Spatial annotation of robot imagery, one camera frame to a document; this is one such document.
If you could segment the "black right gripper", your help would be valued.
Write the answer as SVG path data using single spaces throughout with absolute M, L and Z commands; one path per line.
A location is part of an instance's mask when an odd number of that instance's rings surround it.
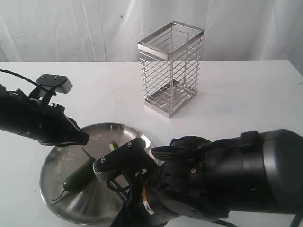
M 163 227 L 180 216 L 230 227 L 228 210 L 203 193 L 200 173 L 192 165 L 164 163 L 146 173 L 123 176 L 130 184 L 127 200 L 112 222 L 113 227 Z

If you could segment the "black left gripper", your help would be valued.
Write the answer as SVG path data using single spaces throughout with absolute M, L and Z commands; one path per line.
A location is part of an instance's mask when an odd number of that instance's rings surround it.
M 64 114 L 63 106 L 43 105 L 20 89 L 0 91 L 0 129 L 44 146 L 86 145 L 89 140 L 89 134 Z

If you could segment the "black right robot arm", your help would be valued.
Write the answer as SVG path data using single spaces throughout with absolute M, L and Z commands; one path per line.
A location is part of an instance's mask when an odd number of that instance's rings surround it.
M 231 211 L 303 219 L 303 139 L 285 129 L 209 141 L 196 136 L 155 147 L 163 161 L 138 173 L 114 227 L 163 227 L 185 216 L 229 226 Z

